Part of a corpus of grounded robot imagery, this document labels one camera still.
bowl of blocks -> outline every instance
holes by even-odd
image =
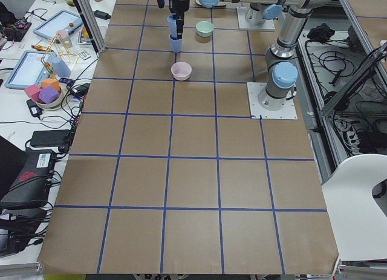
[[[27,96],[33,100],[38,107],[47,111],[60,109],[64,94],[57,79],[42,80],[41,86],[31,85],[24,89]]]

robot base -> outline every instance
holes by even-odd
[[[266,87],[266,83],[248,82],[250,115],[252,119],[276,119],[276,120],[297,120],[297,112],[293,100],[287,100],[279,111],[265,109],[258,102],[258,95]]]
[[[240,30],[256,30],[256,31],[270,31],[274,32],[276,27],[274,26],[273,20],[265,20],[264,23],[258,25],[252,25],[248,23],[245,19],[247,12],[247,7],[238,7],[236,11],[238,12],[238,23]]]

blue cup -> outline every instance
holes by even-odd
[[[177,37],[176,19],[174,19],[173,15],[168,16],[168,25],[172,37]]]
[[[181,51],[181,46],[183,44],[182,39],[177,39],[177,38],[173,37],[172,35],[169,35],[169,43],[170,43],[172,51],[174,53],[179,53]]]

white label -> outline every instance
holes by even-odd
[[[50,153],[39,155],[39,159],[37,160],[37,168],[45,168],[48,167],[50,162]]]

black monitor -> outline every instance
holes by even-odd
[[[0,136],[0,200],[8,193],[27,160],[27,153]]]

